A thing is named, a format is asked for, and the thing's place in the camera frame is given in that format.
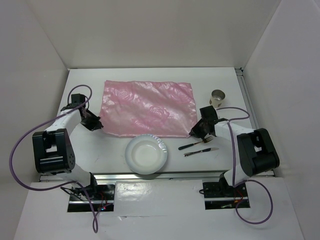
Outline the metal cup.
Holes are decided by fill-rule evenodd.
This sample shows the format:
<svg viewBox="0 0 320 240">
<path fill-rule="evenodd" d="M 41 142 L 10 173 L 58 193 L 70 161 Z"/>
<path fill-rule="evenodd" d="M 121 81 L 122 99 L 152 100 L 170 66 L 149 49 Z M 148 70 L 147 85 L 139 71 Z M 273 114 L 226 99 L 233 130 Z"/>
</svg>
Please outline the metal cup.
<svg viewBox="0 0 320 240">
<path fill-rule="evenodd" d="M 219 108 L 222 105 L 223 100 L 225 99 L 225 93 L 220 89 L 215 89 L 211 92 L 209 104 L 214 108 Z"/>
</svg>

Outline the pink satin rose cloth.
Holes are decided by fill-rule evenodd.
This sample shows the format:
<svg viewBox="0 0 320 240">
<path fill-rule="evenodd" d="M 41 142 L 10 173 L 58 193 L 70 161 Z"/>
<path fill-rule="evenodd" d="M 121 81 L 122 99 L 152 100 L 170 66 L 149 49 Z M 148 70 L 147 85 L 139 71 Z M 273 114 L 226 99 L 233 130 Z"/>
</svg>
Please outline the pink satin rose cloth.
<svg viewBox="0 0 320 240">
<path fill-rule="evenodd" d="M 107 80 L 99 116 L 106 134 L 124 138 L 186 138 L 198 121 L 191 84 L 172 81 Z"/>
</svg>

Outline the white scalloped plate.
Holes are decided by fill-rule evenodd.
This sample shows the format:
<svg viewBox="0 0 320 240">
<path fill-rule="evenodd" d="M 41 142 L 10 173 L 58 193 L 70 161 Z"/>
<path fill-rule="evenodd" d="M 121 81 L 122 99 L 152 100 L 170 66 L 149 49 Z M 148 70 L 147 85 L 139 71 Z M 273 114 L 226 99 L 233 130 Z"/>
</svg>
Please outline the white scalloped plate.
<svg viewBox="0 0 320 240">
<path fill-rule="evenodd" d="M 125 162 L 140 175 L 150 175 L 159 171 L 166 163 L 168 149 L 164 141 L 153 134 L 134 137 L 125 148 Z"/>
</svg>

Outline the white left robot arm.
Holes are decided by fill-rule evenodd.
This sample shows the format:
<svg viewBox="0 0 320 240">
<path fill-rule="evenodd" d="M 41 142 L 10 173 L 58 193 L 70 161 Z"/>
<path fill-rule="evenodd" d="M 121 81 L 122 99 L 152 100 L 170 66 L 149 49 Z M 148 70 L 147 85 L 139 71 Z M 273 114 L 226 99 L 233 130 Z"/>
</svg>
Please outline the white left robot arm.
<svg viewBox="0 0 320 240">
<path fill-rule="evenodd" d="M 99 187 L 94 175 L 76 164 L 70 135 L 76 126 L 89 131 L 103 128 L 100 117 L 87 108 L 87 97 L 72 94 L 71 102 L 60 111 L 59 118 L 44 131 L 32 135 L 35 168 L 38 173 L 57 176 L 82 185 L 81 194 L 88 200 L 97 197 Z"/>
</svg>

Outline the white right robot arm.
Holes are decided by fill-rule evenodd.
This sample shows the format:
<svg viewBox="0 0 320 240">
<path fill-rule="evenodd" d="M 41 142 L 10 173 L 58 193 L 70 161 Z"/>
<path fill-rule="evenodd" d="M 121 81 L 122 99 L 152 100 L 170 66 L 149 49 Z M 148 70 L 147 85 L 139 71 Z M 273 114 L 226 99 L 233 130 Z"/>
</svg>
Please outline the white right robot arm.
<svg viewBox="0 0 320 240">
<path fill-rule="evenodd" d="M 248 119 L 250 114 L 239 107 L 231 109 L 242 111 L 246 116 L 222 118 L 218 116 L 218 108 L 206 106 L 200 109 L 201 118 L 189 133 L 202 140 L 211 135 L 231 142 L 232 168 L 219 176 L 218 186 L 214 188 L 223 196 L 230 196 L 251 177 L 274 170 L 280 165 L 280 158 L 267 129 L 236 124 L 236 121 Z"/>
</svg>

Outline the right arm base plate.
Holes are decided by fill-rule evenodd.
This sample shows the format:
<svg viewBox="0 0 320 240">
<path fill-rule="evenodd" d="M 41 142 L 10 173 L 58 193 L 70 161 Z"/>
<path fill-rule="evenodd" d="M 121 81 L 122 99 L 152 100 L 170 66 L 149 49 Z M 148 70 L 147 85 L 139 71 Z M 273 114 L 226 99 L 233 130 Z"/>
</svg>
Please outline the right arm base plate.
<svg viewBox="0 0 320 240">
<path fill-rule="evenodd" d="M 243 183 L 236 188 L 222 189 L 218 182 L 203 182 L 199 193 L 204 197 L 206 210 L 227 210 L 250 208 L 246 185 Z"/>
</svg>

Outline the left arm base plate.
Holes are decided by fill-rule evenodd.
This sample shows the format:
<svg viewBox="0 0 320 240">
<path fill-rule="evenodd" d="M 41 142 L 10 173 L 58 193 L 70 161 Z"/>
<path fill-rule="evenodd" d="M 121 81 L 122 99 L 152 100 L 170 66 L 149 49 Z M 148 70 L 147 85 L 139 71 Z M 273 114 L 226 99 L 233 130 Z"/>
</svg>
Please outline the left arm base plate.
<svg viewBox="0 0 320 240">
<path fill-rule="evenodd" d="M 89 201 L 81 188 L 62 186 L 60 189 L 69 195 L 68 213 L 91 212 Z M 98 184 L 95 189 L 96 192 L 87 187 L 87 192 L 95 212 L 114 211 L 115 189 L 116 185 L 114 183 Z"/>
</svg>

